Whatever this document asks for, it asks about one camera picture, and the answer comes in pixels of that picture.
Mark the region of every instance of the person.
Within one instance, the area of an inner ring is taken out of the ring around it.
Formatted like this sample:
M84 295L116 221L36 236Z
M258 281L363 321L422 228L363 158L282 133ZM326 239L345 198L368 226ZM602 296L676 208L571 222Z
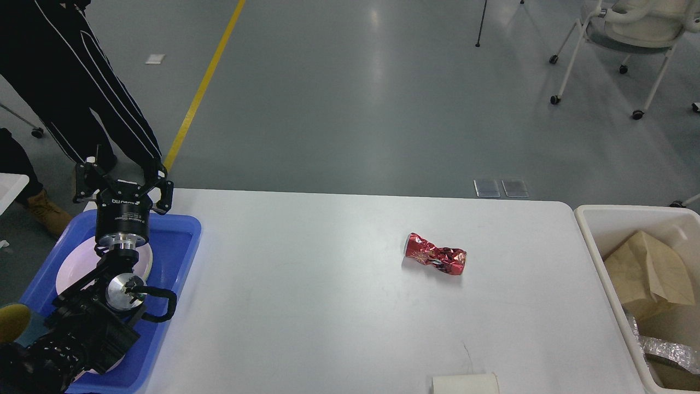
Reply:
M29 183L17 195L15 202L28 210L52 236L60 237L72 216L49 200L27 153L6 128L0 128L0 172L29 177Z
M165 172L158 142L85 19L89 3L0 0L0 75L72 161L92 156L112 170L111 139L144 177L156 177Z

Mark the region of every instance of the black tripod leg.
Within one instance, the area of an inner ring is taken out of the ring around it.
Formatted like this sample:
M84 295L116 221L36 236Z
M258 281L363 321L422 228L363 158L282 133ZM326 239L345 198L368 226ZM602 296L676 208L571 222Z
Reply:
M484 12L482 12L482 22L479 25L479 36L477 37L477 48L481 46L481 31L484 28L484 16L486 15L486 5L488 4L489 0L484 0Z

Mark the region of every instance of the white chair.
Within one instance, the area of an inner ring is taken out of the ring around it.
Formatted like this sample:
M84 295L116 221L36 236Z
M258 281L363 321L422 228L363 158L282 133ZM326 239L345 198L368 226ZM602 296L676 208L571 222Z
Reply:
M573 30L578 27L576 47L571 55L559 93L553 95L549 102L556 105L561 101L574 60L584 40L627 53L622 65L619 66L621 74L627 73L627 62L632 55L664 53L664 63L661 65L644 107L632 113L632 118L638 120L642 119L649 109L680 37L685 32L700 31L700 0L623 0L615 4L604 4L603 0L592 0L584 2L581 16L582 19L574 22L556 54L549 58L550 63L557 63L559 53Z

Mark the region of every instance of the crushed soda can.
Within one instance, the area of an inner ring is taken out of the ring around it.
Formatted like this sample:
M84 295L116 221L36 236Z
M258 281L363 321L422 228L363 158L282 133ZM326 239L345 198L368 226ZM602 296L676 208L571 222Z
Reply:
M416 259L424 266L432 265L450 275L461 275L467 262L467 252L453 247L437 247L416 233L406 242L406 257Z

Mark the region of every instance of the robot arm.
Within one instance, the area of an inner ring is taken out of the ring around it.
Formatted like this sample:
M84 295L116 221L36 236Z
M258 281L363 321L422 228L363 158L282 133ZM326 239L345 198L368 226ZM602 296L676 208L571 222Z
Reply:
M165 169L147 173L145 184L115 181L94 161L76 165L75 202L96 197L95 269L52 302L56 309L44 324L49 332L24 348L0 344L0 394L60 394L84 371L103 374L140 337L139 320L164 322L175 313L177 296L147 286L134 275L138 246L148 242L151 210L163 215L172 206L173 182ZM153 204L148 192L158 188ZM146 312L148 296L168 300L164 315Z

